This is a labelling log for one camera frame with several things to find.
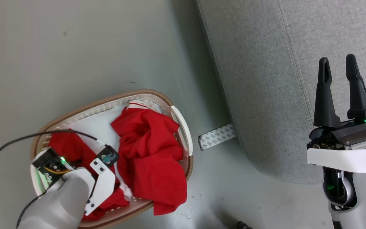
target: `wicker laundry basket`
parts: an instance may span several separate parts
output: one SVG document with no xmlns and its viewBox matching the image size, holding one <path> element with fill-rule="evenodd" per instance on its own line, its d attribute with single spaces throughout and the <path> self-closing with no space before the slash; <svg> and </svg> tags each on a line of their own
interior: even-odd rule
<svg viewBox="0 0 366 229">
<path fill-rule="evenodd" d="M 193 142 L 190 136 L 188 126 L 183 116 L 181 115 L 179 110 L 173 105 L 171 100 L 169 100 L 168 97 L 166 97 L 164 94 L 155 90 L 136 90 L 129 93 L 109 97 L 103 100 L 98 100 L 49 122 L 42 129 L 40 129 L 40 132 L 55 129 L 67 129 L 67 125 L 73 122 L 77 122 L 77 120 L 81 120 L 88 116 L 92 116 L 113 109 L 117 106 L 125 107 L 128 105 L 129 101 L 138 99 L 146 99 L 156 103 L 160 106 L 160 108 L 167 116 L 174 119 L 180 125 L 180 129 L 178 130 L 176 135 L 178 141 L 180 142 L 180 145 L 183 148 L 183 161 L 181 162 L 181 165 L 186 172 L 186 179 L 189 180 L 189 177 L 193 170 Z M 43 135 L 35 138 L 32 143 L 32 148 L 30 152 L 31 160 L 33 160 L 39 152 L 41 152 L 44 148 L 48 146 L 50 137 L 50 135 Z M 30 167 L 30 173 L 32 176 L 32 182 L 35 188 L 35 192 L 39 195 L 43 191 L 45 191 L 45 187 L 41 185 L 40 181 L 42 177 L 33 166 Z M 151 207 L 153 207 L 153 202 L 150 200 L 140 199 L 137 201 L 131 201 L 131 204 L 128 207 L 111 210 L 98 221 L 81 221 L 79 228 L 109 228 L 111 226 L 124 222 L 125 220 L 131 219 L 150 209 Z"/>
</svg>

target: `fabric upholstery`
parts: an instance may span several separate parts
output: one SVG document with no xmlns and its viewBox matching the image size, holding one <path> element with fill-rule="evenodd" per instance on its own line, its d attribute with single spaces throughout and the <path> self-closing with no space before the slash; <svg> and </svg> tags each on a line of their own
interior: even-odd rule
<svg viewBox="0 0 366 229">
<path fill-rule="evenodd" d="M 327 56 L 335 111 L 347 120 L 347 54 L 366 84 L 366 0 L 197 0 L 241 145 L 277 179 L 311 184 L 308 165 L 318 61 Z"/>
</svg>

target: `black shoe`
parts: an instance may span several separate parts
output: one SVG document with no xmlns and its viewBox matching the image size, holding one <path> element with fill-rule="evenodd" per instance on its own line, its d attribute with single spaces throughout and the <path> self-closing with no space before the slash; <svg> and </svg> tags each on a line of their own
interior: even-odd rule
<svg viewBox="0 0 366 229">
<path fill-rule="evenodd" d="M 237 228 L 238 229 L 252 229 L 252 228 L 248 227 L 248 225 L 246 225 L 246 223 L 244 223 L 242 221 L 237 223 Z"/>
</svg>

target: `basket handle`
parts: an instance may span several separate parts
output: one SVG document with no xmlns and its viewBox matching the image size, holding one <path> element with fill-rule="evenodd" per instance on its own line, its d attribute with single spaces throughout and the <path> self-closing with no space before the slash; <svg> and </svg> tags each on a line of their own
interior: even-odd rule
<svg viewBox="0 0 366 229">
<path fill-rule="evenodd" d="M 179 135 L 181 143 L 183 144 L 183 148 L 186 151 L 186 153 L 189 156 L 191 156 L 193 155 L 193 141 L 192 141 L 192 135 L 190 135 L 189 126 L 187 125 L 186 120 L 183 118 L 182 113 L 180 113 L 177 107 L 171 106 L 170 109 L 172 118 L 180 125 L 180 128 L 178 129 L 177 133 Z"/>
</svg>

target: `tape strip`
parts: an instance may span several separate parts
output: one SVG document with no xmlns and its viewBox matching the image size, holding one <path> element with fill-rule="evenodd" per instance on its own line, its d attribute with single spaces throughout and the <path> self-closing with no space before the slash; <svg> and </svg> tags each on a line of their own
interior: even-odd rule
<svg viewBox="0 0 366 229">
<path fill-rule="evenodd" d="M 199 136 L 200 149 L 203 151 L 229 139 L 235 138 L 237 133 L 233 124 L 228 124 Z"/>
</svg>

